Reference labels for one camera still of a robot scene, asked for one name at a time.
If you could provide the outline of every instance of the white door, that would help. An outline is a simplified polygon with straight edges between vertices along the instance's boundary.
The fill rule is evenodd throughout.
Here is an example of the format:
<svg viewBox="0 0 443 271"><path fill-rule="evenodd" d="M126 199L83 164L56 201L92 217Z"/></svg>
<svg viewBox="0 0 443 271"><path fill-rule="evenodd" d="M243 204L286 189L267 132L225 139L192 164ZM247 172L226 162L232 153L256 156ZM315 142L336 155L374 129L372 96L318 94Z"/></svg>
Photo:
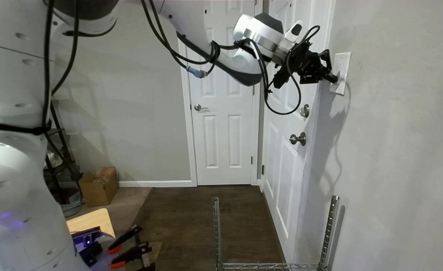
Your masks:
<svg viewBox="0 0 443 271"><path fill-rule="evenodd" d="M211 0L205 5L206 33L218 44L233 44L240 16L255 13L255 0ZM202 60L190 49L188 57ZM197 68L208 71L210 65ZM189 85L198 184L250 184L253 87L239 84L217 67L204 79L190 76ZM196 111L196 104L206 109Z"/></svg>
<svg viewBox="0 0 443 271"><path fill-rule="evenodd" d="M323 8L310 0L272 0L270 1L269 14L280 20L287 30L298 20L303 21L300 37L314 24L321 26L320 31L311 39L313 45L311 51L321 52L325 50L325 36L327 33L328 18ZM273 77L273 64L269 65L269 79ZM300 108L308 104L311 111L316 97L316 84L300 85L302 102ZM298 93L295 84L290 81L282 88L272 88L273 93L269 95L269 104L279 112L287 112L297 105ZM295 247L297 242L297 231L299 225L299 213L303 208L304 195L304 168L306 166L307 150L311 144L313 134L314 115L305 118L297 110L288 116L280 116L265 108L264 113L264 135L263 135L263 158L264 174L261 177L263 192L268 201L270 213L275 223L280 245L287 262L294 261ZM297 136L305 132L307 144L293 145L289 142L291 134Z"/></svg>

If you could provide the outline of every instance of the wire shelf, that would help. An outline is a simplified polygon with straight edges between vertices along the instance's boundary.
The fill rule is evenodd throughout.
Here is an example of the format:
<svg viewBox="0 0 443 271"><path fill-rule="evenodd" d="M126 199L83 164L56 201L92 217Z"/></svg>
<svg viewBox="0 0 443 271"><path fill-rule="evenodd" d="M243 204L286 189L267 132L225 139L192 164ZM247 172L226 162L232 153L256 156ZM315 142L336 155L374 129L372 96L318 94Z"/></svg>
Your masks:
<svg viewBox="0 0 443 271"><path fill-rule="evenodd" d="M339 209L339 197L332 196L328 211L322 253L318 263L224 263L222 260L222 227L220 225L220 201L212 199L213 228L215 230L216 271L327 271L328 256L332 245L332 234L335 231L335 218Z"/></svg>
<svg viewBox="0 0 443 271"><path fill-rule="evenodd" d="M318 264L224 263L218 271L316 271Z"/></svg>

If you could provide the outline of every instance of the wooden table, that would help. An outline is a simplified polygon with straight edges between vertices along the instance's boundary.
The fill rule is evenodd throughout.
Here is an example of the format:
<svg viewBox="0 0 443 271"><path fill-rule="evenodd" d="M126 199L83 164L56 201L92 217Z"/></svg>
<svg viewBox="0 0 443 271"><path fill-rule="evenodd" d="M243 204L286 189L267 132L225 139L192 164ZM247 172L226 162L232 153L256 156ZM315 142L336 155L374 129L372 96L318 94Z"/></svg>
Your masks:
<svg viewBox="0 0 443 271"><path fill-rule="evenodd" d="M111 225L111 218L109 218L108 210L106 208L97 209L82 216L66 221L70 233L77 233L78 231L88 230L97 226L101 227L103 233L107 233L115 237L113 225Z"/></svg>

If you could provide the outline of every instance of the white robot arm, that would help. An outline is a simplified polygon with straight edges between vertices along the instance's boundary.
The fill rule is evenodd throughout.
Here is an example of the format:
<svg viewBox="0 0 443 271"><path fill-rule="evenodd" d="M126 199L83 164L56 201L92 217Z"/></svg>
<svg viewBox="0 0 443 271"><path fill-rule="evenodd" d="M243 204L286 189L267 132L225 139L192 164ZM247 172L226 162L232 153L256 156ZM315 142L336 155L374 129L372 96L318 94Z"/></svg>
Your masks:
<svg viewBox="0 0 443 271"><path fill-rule="evenodd" d="M63 212L44 183L46 156L45 119L50 95L46 95L44 67L54 63L54 50L45 57L46 7L54 5L51 38L74 34L75 3L80 37L108 33L118 20L121 0L0 0L0 270L3 271L88 271L72 244ZM196 53L214 63L244 85L263 81L268 95L265 63L281 68L273 79L279 88L292 77L301 84L328 79L328 52L308 50L309 37L296 38L301 23L283 33L280 21L268 14L243 15L234 31L237 52L233 57L206 37L204 7L200 1L155 0L147 8L168 19L178 38ZM306 68L308 63L313 68ZM187 67L192 74L204 72Z"/></svg>

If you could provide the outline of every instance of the metal pole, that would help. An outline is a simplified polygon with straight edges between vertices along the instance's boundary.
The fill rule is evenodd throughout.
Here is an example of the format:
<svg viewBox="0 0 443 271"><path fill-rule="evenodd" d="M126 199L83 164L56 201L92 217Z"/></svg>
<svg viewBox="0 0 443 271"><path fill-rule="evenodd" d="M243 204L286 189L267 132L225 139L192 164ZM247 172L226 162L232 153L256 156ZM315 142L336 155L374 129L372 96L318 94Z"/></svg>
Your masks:
<svg viewBox="0 0 443 271"><path fill-rule="evenodd" d="M215 246L216 246L216 259L217 259L217 270L223 267L222 262L222 232L220 226L220 202L218 197L213 197L211 199L213 205L213 226L215 228Z"/></svg>
<svg viewBox="0 0 443 271"><path fill-rule="evenodd" d="M325 227L324 242L322 244L322 254L320 255L320 262L317 270L327 270L328 258L330 256L330 249L332 245L332 237L335 231L335 219L337 218L337 211L339 210L339 196L333 195L330 201L330 208L328 209L327 226Z"/></svg>

